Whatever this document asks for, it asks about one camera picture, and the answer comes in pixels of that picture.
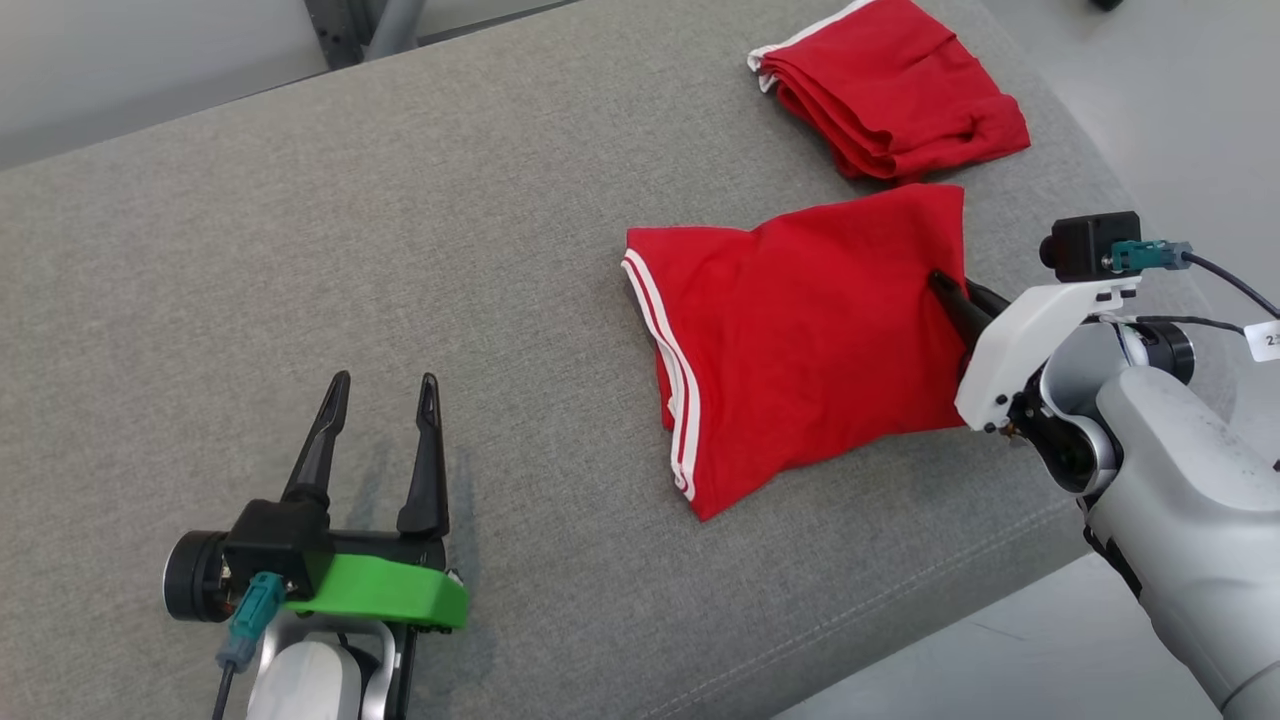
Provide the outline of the perforated metal bracket plate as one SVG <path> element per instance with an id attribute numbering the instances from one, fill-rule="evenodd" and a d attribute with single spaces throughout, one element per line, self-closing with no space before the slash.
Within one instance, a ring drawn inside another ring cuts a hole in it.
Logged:
<path id="1" fill-rule="evenodd" d="M 364 60 L 371 37 L 364 0 L 302 0 L 329 70 Z"/>

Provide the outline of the red white basketball jersey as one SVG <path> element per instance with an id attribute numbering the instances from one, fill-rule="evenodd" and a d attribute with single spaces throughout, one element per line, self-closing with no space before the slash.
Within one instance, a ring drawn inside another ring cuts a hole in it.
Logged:
<path id="1" fill-rule="evenodd" d="M 636 227 L 622 270 L 655 347 L 675 484 L 707 521 L 778 474 L 961 425 L 965 192 L 906 184 L 744 231 Z"/>

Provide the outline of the red shorts white stripe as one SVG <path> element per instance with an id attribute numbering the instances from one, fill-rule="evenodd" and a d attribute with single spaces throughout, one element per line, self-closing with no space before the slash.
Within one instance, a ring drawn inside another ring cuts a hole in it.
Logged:
<path id="1" fill-rule="evenodd" d="M 1018 101 L 914 0 L 851 0 L 748 67 L 849 179 L 910 183 L 1030 147 Z"/>

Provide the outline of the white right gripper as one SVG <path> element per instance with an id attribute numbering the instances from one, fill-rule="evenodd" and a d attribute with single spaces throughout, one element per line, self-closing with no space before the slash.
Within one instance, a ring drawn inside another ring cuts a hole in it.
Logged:
<path id="1" fill-rule="evenodd" d="M 1111 313 L 1139 281 L 1094 281 L 1030 287 L 1012 302 L 984 284 L 931 273 L 931 290 L 972 357 L 955 407 L 973 429 L 1009 423 L 1006 405 L 1060 345 L 1088 318 Z"/>

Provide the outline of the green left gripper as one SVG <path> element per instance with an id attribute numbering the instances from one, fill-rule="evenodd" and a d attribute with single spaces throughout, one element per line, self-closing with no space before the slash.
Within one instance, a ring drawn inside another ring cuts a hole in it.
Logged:
<path id="1" fill-rule="evenodd" d="M 283 502 L 329 506 L 337 437 L 346 425 L 349 372 L 338 372 L 282 493 Z M 415 415 L 419 442 L 397 533 L 333 533 L 335 555 L 316 594 L 287 600 L 297 614 L 357 618 L 425 632 L 466 628 L 468 592 L 447 562 L 451 530 L 438 380 L 424 374 Z"/>

